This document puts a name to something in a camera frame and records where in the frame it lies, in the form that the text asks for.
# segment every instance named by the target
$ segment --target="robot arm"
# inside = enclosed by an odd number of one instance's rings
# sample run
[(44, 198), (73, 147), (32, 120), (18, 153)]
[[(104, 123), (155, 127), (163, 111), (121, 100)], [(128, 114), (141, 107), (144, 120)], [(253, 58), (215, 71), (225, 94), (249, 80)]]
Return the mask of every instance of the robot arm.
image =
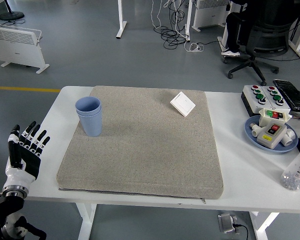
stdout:
[(32, 122), (20, 138), (20, 127), (16, 125), (8, 138), (9, 158), (5, 168), (7, 180), (0, 194), (0, 240), (24, 239), (27, 231), (39, 236), (40, 240), (46, 239), (43, 231), (27, 223), (26, 218), (20, 213), (15, 213), (23, 208), (30, 185), (38, 177), (40, 155), (50, 140), (50, 137), (46, 137), (40, 143), (47, 133), (46, 130), (34, 139), (40, 128), (40, 125), (34, 128), (35, 125), (36, 122)]

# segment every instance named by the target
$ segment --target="black device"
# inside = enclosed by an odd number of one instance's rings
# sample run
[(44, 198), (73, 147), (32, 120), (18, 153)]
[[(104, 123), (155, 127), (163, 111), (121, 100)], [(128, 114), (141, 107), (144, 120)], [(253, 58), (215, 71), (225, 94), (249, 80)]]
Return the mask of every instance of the black device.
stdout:
[(275, 79), (273, 83), (291, 110), (300, 113), (300, 91), (291, 82), (286, 80)]

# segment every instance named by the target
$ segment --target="blue plate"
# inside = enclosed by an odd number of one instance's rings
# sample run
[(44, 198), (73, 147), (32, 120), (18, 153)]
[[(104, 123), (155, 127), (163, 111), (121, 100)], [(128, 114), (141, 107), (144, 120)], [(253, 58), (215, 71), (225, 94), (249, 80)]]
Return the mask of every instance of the blue plate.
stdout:
[(295, 139), (292, 141), (292, 143), (289, 146), (283, 146), (281, 142), (278, 143), (278, 145), (274, 149), (267, 148), (265, 146), (260, 145), (257, 142), (257, 138), (252, 136), (252, 129), (250, 127), (250, 124), (255, 123), (259, 124), (260, 115), (252, 116), (250, 117), (244, 124), (244, 130), (248, 138), (251, 140), (251, 142), (256, 145), (258, 148), (264, 149), (266, 151), (275, 152), (275, 153), (285, 153), (289, 152), (292, 149), (294, 149), (298, 144), (298, 136), (295, 130), (293, 130), (292, 127), (290, 127), (288, 124), (285, 123), (286, 127), (288, 129), (292, 129), (295, 134)]

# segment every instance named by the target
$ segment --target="sneaker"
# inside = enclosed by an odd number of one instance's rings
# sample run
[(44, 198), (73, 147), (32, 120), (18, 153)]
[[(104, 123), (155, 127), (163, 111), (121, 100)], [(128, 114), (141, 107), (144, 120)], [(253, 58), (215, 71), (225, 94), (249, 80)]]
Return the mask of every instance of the sneaker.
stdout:
[(240, 52), (237, 51), (237, 52), (233, 52), (231, 51), (229, 48), (225, 51), (222, 51), (221, 52), (221, 55), (222, 56), (226, 56), (226, 57), (239, 57), (240, 56)]

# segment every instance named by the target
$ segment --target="white radiator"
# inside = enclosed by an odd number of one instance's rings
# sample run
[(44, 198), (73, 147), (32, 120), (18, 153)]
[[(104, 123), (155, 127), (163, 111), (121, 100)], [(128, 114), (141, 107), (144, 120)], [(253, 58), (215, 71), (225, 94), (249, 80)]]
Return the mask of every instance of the white radiator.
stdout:
[(0, 25), (0, 61), (5, 62), (2, 67), (14, 63), (40, 68), (37, 74), (49, 67), (49, 64), (45, 63), (34, 32), (6, 27)]
[(200, 31), (202, 27), (225, 23), (228, 3), (229, 0), (198, 0), (192, 27)]

